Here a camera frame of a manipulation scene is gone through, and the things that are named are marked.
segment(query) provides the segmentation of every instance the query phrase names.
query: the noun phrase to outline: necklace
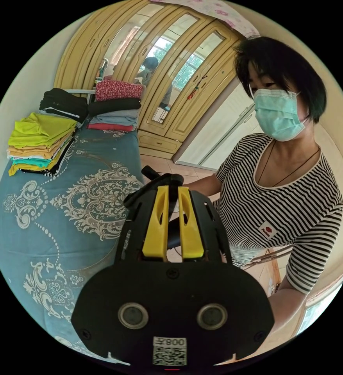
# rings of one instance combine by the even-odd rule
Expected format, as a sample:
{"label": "necklace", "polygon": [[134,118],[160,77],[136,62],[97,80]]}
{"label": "necklace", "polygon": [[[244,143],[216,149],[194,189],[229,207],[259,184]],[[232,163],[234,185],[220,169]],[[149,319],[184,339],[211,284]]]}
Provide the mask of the necklace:
{"label": "necklace", "polygon": [[[276,144],[276,142],[274,142],[273,143],[273,146],[272,146],[272,149],[270,150],[270,153],[269,153],[269,156],[268,156],[268,159],[266,160],[266,163],[265,163],[265,165],[264,165],[264,168],[263,168],[263,171],[261,172],[261,175],[260,175],[260,177],[259,177],[259,179],[257,180],[257,184],[259,184],[259,182],[260,182],[260,180],[261,180],[261,177],[263,176],[263,173],[264,173],[264,170],[265,170],[265,168],[266,168],[266,166],[267,166],[267,164],[268,164],[268,161],[269,161],[269,158],[270,158],[270,156],[271,156],[271,154],[272,154],[272,151],[273,151],[273,148],[274,148],[274,145]],[[276,184],[274,184],[273,186],[272,186],[272,188],[273,187],[275,187],[276,185],[278,185],[280,182],[282,182],[282,181],[284,181],[284,180],[286,180],[288,177],[290,177],[293,173],[295,173],[298,169],[300,169],[305,163],[307,163],[309,160],[311,160],[318,152],[320,151],[320,149],[318,149],[314,154],[312,154],[303,164],[301,164],[297,169],[295,169],[295,170],[293,170],[290,174],[288,174],[284,179],[282,179],[282,180],[280,180],[280,181],[278,181]]]}

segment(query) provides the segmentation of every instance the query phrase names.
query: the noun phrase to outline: black and white striped shirt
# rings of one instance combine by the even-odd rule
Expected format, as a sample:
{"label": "black and white striped shirt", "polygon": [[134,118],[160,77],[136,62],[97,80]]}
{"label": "black and white striped shirt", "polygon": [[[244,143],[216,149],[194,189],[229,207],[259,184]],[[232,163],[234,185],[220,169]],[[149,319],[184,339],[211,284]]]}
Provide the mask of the black and white striped shirt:
{"label": "black and white striped shirt", "polygon": [[343,199],[322,153],[308,173],[290,184],[257,185],[256,167],[271,141],[266,134],[239,141],[216,172],[222,187],[214,206],[226,227],[235,265],[249,263],[266,248],[293,245],[286,277],[307,294],[336,241]]}

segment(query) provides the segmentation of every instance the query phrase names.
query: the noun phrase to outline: drawer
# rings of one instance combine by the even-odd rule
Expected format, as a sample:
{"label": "drawer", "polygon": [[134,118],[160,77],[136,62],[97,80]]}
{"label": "drawer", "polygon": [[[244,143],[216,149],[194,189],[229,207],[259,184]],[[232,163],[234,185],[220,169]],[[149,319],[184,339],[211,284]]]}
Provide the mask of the drawer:
{"label": "drawer", "polygon": [[138,131],[138,139],[139,147],[151,148],[153,150],[168,152],[170,154],[175,154],[182,145],[182,142],[164,138],[143,130]]}

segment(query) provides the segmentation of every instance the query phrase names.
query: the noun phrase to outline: face mask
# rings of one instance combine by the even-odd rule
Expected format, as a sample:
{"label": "face mask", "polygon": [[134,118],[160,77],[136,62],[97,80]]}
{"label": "face mask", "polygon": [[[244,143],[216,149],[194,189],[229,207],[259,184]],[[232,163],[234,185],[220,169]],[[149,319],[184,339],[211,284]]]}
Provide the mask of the face mask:
{"label": "face mask", "polygon": [[284,90],[255,92],[255,117],[265,134],[280,142],[290,141],[304,129],[298,118],[297,95]]}

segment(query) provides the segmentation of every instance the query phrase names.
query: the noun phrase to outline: white cabinet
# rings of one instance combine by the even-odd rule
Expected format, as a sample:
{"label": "white cabinet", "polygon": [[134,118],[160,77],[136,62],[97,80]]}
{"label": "white cabinet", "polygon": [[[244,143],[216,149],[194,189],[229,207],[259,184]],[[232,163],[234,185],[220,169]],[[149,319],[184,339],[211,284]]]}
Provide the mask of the white cabinet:
{"label": "white cabinet", "polygon": [[183,154],[178,157],[178,163],[200,165],[253,105],[253,100],[239,84],[191,141]]}
{"label": "white cabinet", "polygon": [[255,111],[252,110],[230,131],[230,133],[199,162],[203,168],[217,170],[233,151],[241,138],[252,134],[260,133],[259,123],[255,118]]}

